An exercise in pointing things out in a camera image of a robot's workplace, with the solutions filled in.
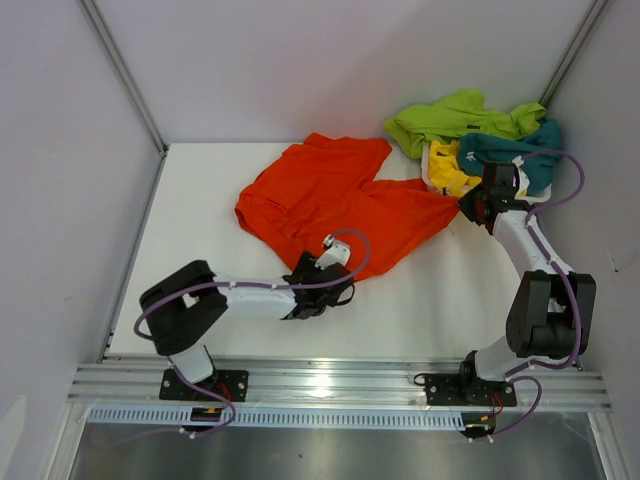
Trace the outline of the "orange shorts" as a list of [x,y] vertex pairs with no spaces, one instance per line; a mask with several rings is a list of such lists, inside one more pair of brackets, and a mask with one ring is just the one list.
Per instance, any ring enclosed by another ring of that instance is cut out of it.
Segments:
[[377,179],[391,152],[381,138],[313,133],[241,191],[238,223],[288,268],[305,251],[320,255],[335,234],[350,246],[357,280],[383,275],[458,213],[455,199],[429,192],[420,179]]

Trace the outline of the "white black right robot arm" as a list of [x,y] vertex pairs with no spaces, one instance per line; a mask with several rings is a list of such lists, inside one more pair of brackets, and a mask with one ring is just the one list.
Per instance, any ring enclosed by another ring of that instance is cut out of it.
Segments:
[[502,245],[520,278],[505,334],[460,365],[456,389],[472,404],[520,372],[573,366],[588,345],[595,279],[559,257],[539,226],[538,209],[518,197],[520,186],[516,165],[488,162],[481,183],[458,201],[465,217]]

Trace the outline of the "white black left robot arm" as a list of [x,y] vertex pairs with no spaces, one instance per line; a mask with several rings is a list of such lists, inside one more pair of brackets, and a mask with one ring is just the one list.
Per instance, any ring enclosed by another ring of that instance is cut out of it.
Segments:
[[142,293],[134,332],[177,368],[192,398],[204,400],[215,392],[217,376],[202,338],[216,322],[306,320],[348,304],[354,294],[353,275],[342,261],[321,261],[307,251],[290,274],[272,281],[234,279],[194,260]]

